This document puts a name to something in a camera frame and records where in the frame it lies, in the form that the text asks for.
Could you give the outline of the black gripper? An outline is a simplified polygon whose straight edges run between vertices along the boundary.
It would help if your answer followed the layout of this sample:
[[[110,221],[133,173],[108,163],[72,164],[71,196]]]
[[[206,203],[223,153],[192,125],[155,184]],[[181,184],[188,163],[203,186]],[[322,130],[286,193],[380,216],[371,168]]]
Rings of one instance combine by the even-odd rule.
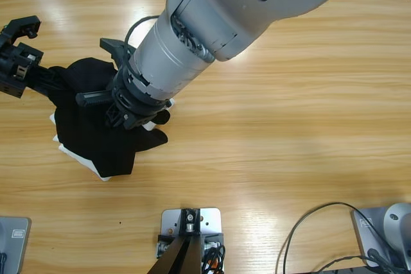
[[[142,126],[154,119],[159,112],[171,107],[171,101],[158,101],[148,94],[127,87],[132,85],[132,75],[117,73],[105,90],[83,92],[76,95],[76,102],[85,108],[104,105],[105,125],[122,126],[126,130]]]
[[[43,55],[21,42],[1,41],[1,92],[21,98],[26,87],[42,95],[65,90],[65,67],[40,66]]]

